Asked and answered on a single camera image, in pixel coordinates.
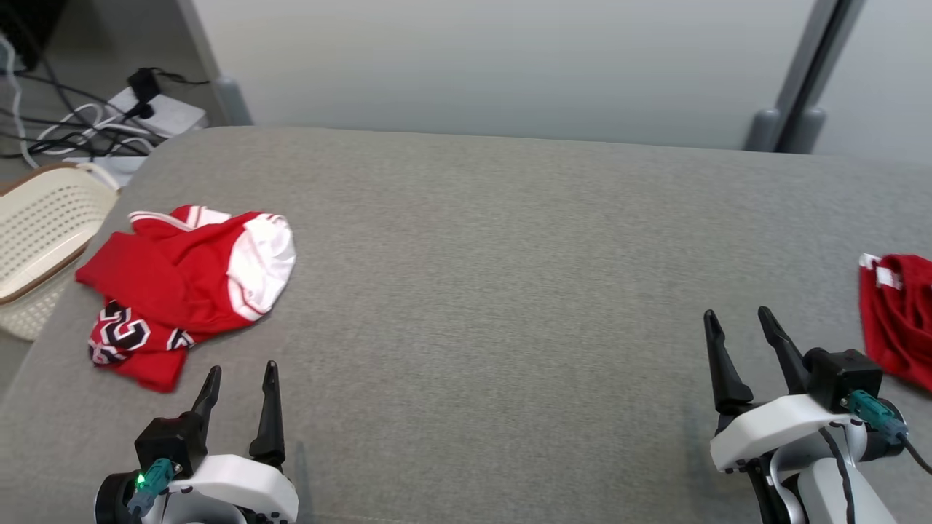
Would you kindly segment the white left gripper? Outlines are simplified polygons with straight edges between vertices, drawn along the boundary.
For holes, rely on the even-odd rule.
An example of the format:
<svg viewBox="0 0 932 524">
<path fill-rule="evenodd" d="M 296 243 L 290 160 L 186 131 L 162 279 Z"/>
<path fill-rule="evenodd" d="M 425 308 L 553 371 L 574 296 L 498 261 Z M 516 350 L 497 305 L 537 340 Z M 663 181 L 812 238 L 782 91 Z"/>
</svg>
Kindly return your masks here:
<svg viewBox="0 0 932 524">
<path fill-rule="evenodd" d="M 191 411 L 200 423 L 200 437 L 208 435 L 210 415 L 218 401 L 222 368 L 214 365 L 203 382 Z M 248 515 L 270 523 L 293 523 L 299 517 L 299 495 L 283 472 L 286 459 L 282 392 L 277 363 L 266 364 L 262 381 L 263 405 L 249 455 L 208 456 L 189 480 L 173 480 L 149 513 L 146 523 L 246 523 Z"/>
</svg>

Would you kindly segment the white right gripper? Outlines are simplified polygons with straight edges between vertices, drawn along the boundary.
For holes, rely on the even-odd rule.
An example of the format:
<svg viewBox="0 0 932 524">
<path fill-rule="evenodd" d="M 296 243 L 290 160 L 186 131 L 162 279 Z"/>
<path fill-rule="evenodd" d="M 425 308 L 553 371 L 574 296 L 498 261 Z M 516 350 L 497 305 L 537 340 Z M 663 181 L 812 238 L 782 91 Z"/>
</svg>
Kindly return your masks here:
<svg viewBox="0 0 932 524">
<path fill-rule="evenodd" d="M 866 452 L 866 424 L 850 414 L 832 413 L 806 394 L 809 371 L 796 344 L 768 306 L 758 318 L 768 344 L 778 356 L 789 394 L 751 408 L 754 394 L 744 384 L 725 347 L 726 336 L 713 311 L 703 313 L 714 408 L 721 416 L 738 416 L 710 442 L 716 470 L 725 473 L 773 452 L 775 470 L 797 473 L 812 462 L 830 457 L 819 430 L 826 427 L 849 464 Z"/>
</svg>

